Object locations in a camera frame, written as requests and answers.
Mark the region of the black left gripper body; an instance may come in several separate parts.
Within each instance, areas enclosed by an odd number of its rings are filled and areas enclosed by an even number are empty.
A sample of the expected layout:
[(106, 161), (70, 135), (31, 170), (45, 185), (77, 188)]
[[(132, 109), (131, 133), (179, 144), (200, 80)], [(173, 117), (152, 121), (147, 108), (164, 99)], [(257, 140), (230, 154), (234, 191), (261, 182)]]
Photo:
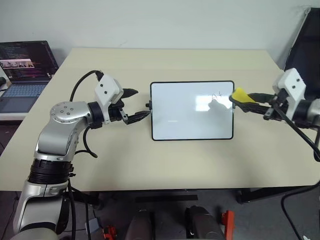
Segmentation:
[(120, 99), (116, 103), (112, 103), (108, 107), (109, 121), (123, 121), (125, 124), (128, 123), (128, 115), (124, 112), (124, 102)]

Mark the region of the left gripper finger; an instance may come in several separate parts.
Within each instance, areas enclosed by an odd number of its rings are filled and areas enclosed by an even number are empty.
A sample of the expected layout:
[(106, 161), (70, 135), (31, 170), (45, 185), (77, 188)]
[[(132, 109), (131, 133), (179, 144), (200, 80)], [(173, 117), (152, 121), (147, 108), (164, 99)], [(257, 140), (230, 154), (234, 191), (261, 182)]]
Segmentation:
[(146, 118), (147, 116), (150, 115), (150, 111), (149, 110), (143, 110), (143, 111), (139, 111), (139, 112), (136, 112), (135, 114), (133, 115), (130, 115), (130, 116), (126, 116), (124, 118), (124, 123), (126, 125), (130, 125), (130, 124), (133, 124), (133, 123), (137, 123), (137, 122), (140, 122), (141, 120), (143, 120), (144, 118)]
[(135, 89), (132, 89), (132, 88), (123, 88), (123, 94), (121, 96), (122, 99), (125, 99), (125, 98), (130, 98), (132, 97), (133, 95), (135, 94), (138, 94), (139, 92)]

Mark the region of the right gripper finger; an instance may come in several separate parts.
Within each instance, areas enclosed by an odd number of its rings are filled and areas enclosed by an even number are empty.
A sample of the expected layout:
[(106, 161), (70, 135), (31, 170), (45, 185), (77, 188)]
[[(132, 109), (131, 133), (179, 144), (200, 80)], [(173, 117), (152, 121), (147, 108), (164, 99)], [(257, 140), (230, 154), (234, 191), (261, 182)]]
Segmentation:
[(247, 94), (256, 103), (269, 103), (274, 95), (268, 93), (248, 93)]
[(239, 107), (245, 113), (251, 112), (255, 114), (264, 115), (268, 110), (267, 106), (260, 105), (260, 103), (265, 104), (268, 102), (255, 102), (248, 95), (241, 95), (241, 96), (231, 95), (230, 100), (236, 107)]

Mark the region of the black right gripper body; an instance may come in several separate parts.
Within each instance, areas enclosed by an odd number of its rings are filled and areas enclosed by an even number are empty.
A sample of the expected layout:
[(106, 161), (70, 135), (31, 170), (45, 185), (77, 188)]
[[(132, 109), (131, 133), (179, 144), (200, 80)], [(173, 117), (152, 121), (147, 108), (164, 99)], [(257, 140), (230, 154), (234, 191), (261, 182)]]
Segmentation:
[(283, 117), (288, 110), (288, 93), (285, 90), (280, 90), (279, 93), (275, 93), (268, 101), (269, 108), (265, 112), (264, 120), (282, 121)]

